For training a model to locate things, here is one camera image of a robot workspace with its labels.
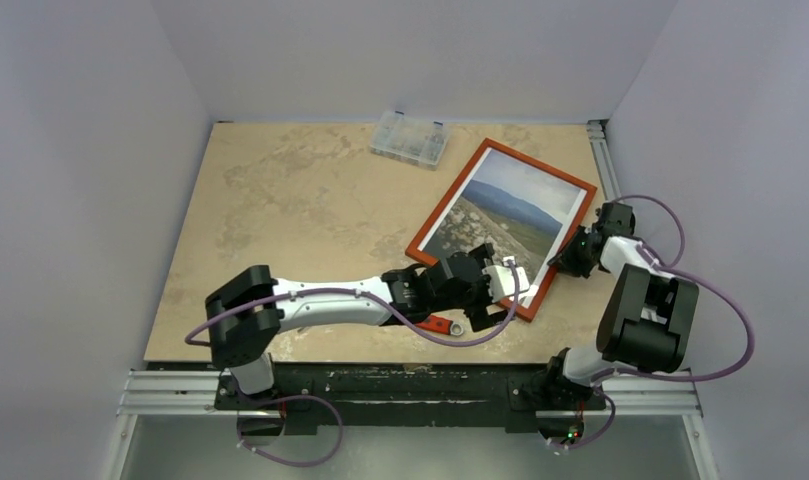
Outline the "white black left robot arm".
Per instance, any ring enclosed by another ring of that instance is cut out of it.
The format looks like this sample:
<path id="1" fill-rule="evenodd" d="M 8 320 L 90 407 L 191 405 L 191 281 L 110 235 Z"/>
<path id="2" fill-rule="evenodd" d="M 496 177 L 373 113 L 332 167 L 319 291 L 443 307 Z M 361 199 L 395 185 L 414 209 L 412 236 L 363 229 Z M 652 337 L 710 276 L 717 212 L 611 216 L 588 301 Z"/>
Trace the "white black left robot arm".
<path id="1" fill-rule="evenodd" d="M 264 409 L 278 395 L 266 350 L 279 334 L 339 324 L 402 325 L 439 343 L 420 324 L 433 314 L 460 310 L 473 330 L 493 338 L 513 319 L 529 287 L 514 257 L 496 261 L 489 243 L 433 265 L 414 263 L 341 283 L 276 278 L 268 266 L 254 265 L 207 296 L 206 320 L 185 341 L 208 348 L 213 366 L 233 375 L 240 397 Z M 207 340 L 198 340 L 201 333 Z"/>

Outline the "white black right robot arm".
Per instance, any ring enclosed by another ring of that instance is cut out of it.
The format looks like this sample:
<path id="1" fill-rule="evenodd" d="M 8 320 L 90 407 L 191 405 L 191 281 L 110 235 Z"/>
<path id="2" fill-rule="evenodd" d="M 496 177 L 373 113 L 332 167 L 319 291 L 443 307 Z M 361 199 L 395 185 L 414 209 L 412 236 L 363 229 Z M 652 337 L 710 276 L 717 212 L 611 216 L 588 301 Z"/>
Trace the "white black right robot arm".
<path id="1" fill-rule="evenodd" d="M 621 369 L 678 371 L 696 310 L 698 286 L 664 270 L 636 236 L 631 206 L 606 202 L 596 215 L 548 262 L 559 274 L 587 278 L 600 270 L 616 280 L 594 342 L 566 348 L 547 365 L 541 392 L 556 407 L 588 398 L 594 386 Z"/>

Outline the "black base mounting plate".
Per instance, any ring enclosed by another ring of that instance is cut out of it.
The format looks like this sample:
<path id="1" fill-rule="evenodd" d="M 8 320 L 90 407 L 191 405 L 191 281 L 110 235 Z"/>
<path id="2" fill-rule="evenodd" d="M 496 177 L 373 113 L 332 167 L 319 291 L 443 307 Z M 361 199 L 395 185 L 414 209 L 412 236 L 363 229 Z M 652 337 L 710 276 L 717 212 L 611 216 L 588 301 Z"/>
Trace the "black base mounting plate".
<path id="1" fill-rule="evenodd" d="M 547 364 L 277 363 L 267 393 L 242 394 L 231 375 L 218 380 L 223 411 L 282 414 L 288 435 L 320 426 L 501 428 L 580 438 L 586 411 L 603 413 L 591 389 Z"/>

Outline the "clear plastic organizer box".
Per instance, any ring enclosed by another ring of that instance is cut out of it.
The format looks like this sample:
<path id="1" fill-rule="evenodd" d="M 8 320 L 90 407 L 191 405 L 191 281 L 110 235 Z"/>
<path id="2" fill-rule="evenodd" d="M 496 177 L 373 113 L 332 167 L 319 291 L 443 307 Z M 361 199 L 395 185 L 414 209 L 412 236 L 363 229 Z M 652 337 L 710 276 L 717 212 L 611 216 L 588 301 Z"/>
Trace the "clear plastic organizer box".
<path id="1" fill-rule="evenodd" d="M 436 170 L 451 137 L 451 128 L 437 121 L 385 111 L 369 140 L 373 154 L 428 170 Z"/>

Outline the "red handled adjustable wrench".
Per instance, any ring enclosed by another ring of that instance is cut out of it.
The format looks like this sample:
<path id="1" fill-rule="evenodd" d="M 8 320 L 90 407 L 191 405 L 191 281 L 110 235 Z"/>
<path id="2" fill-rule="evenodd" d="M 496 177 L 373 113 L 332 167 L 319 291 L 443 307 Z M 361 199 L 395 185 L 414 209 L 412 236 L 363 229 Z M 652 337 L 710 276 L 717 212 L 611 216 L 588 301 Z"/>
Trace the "red handled adjustable wrench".
<path id="1" fill-rule="evenodd" d="M 415 323 L 414 326 L 424 331 L 450 337 L 460 337 L 465 333 L 461 323 L 437 315 L 430 315 L 423 321 Z"/>

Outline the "aluminium right side rail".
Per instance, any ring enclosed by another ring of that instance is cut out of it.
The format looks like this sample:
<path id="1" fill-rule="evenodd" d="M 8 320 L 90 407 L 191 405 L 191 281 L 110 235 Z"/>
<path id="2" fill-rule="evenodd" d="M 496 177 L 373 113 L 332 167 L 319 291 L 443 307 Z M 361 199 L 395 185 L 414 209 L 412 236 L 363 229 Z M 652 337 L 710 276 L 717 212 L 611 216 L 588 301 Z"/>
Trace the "aluminium right side rail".
<path id="1" fill-rule="evenodd" d="M 604 124 L 601 120 L 589 121 L 586 124 L 586 131 L 603 188 L 604 197 L 606 200 L 615 200 L 621 196 L 621 189 L 607 143 Z"/>

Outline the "aluminium rail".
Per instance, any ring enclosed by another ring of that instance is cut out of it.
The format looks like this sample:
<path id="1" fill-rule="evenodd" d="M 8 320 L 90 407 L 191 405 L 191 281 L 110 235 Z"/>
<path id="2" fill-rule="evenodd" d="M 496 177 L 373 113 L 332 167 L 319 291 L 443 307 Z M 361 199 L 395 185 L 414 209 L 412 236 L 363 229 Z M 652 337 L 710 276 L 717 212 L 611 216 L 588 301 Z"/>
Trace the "aluminium rail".
<path id="1" fill-rule="evenodd" d="M 603 188 L 604 197 L 606 200 L 615 200 L 621 196 L 621 189 L 607 143 L 604 124 L 601 120 L 589 121 L 586 124 L 586 131 Z"/>
<path id="2" fill-rule="evenodd" d="M 376 371 L 354 381 L 341 373 L 320 379 L 288 381 L 285 397 L 304 408 L 318 397 L 339 412 L 350 406 L 506 407 L 512 411 L 603 415 L 614 405 L 623 415 L 698 415 L 701 406 L 692 385 L 617 377 L 588 400 L 548 400 L 534 393 L 518 375 L 492 375 L 483 368 L 472 374 L 427 370 Z M 134 371 L 129 374 L 118 412 L 121 415 L 197 415 L 212 412 L 268 411 L 265 399 L 236 393 L 224 374 L 193 371 Z"/>

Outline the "aluminium front rail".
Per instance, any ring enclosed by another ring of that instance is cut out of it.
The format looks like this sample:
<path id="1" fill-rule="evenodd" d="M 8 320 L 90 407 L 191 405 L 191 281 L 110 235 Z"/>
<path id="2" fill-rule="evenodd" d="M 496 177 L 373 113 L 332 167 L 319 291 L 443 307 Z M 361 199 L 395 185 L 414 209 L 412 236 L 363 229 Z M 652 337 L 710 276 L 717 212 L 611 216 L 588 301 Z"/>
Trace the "aluminium front rail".
<path id="1" fill-rule="evenodd" d="M 427 370 L 376 371 L 354 381 L 341 373 L 320 379 L 288 381 L 285 397 L 304 408 L 318 397 L 339 412 L 350 406 L 506 407 L 512 411 L 603 415 L 614 405 L 623 415 L 698 415 L 701 406 L 692 385 L 617 377 L 588 400 L 548 400 L 534 393 L 518 375 L 492 375 L 483 368 L 472 374 Z M 193 371 L 134 371 L 129 374 L 118 412 L 121 415 L 197 415 L 212 412 L 268 411 L 265 399 L 236 393 L 224 374 Z"/>

